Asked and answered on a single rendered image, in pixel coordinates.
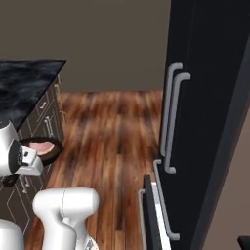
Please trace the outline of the black fridge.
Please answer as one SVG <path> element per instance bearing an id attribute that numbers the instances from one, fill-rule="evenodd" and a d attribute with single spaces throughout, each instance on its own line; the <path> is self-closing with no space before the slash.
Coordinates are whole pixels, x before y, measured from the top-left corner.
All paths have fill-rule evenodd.
<path id="1" fill-rule="evenodd" d="M 181 83 L 170 164 L 157 166 L 171 250 L 201 250 L 250 95 L 250 0 L 172 0 L 165 80 Z"/>

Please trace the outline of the dark brown frying pan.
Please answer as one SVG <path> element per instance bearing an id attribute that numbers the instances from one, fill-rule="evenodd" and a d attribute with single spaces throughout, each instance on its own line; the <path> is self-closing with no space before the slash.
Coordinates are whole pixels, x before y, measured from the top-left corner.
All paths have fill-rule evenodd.
<path id="1" fill-rule="evenodd" d="M 44 155 L 38 155 L 37 151 L 30 148 L 32 142 L 42 143 L 51 142 L 54 148 Z M 21 163 L 32 163 L 35 158 L 40 158 L 43 163 L 43 169 L 56 161 L 63 152 L 62 143 L 55 138 L 34 137 L 18 141 L 9 138 L 0 141 L 0 177 L 3 178 L 2 184 L 5 188 L 11 188 L 20 175 L 17 174 Z"/>

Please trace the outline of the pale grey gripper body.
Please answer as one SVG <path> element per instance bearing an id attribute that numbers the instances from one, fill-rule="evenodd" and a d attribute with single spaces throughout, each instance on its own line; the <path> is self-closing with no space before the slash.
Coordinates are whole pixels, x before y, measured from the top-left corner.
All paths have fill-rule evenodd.
<path id="1" fill-rule="evenodd" d="M 43 172 L 43 163 L 40 158 L 35 158 L 32 163 L 22 162 L 18 175 L 40 176 Z"/>

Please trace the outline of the pink steak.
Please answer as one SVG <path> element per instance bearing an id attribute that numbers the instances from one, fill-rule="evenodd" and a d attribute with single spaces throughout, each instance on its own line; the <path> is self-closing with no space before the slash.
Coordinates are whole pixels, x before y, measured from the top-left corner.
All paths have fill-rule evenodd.
<path id="1" fill-rule="evenodd" d="M 38 155 L 44 155 L 50 152 L 54 148 L 54 145 L 51 142 L 32 142 L 29 144 L 29 147 L 36 150 Z"/>

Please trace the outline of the dark grey island cabinets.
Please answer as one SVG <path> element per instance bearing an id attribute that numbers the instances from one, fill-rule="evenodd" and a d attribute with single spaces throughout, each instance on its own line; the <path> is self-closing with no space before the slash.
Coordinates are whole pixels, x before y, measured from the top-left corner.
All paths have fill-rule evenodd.
<path id="1" fill-rule="evenodd" d="M 56 78 L 23 122 L 18 130 L 20 139 L 37 136 L 49 137 L 44 122 L 45 117 L 49 116 L 54 133 L 53 138 L 63 142 L 63 125 L 56 93 L 58 84 L 59 78 Z M 47 103 L 44 109 L 39 109 L 39 106 L 44 102 Z M 35 194 L 48 184 L 53 167 L 54 164 L 47 165 L 41 176 L 27 176 L 30 183 L 30 193 L 22 192 L 20 177 L 12 187 L 4 187 L 3 178 L 0 177 L 0 219 L 16 223 L 21 228 L 24 239 L 27 239 L 33 225 L 32 200 Z"/>

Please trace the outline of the black cabinet panel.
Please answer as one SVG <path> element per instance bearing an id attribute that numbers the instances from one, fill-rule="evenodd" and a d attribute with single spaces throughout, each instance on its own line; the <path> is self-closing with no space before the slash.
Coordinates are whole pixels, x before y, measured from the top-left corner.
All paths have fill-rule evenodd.
<path id="1" fill-rule="evenodd" d="M 144 175 L 143 211 L 147 250 L 171 250 L 166 234 L 156 183 Z"/>

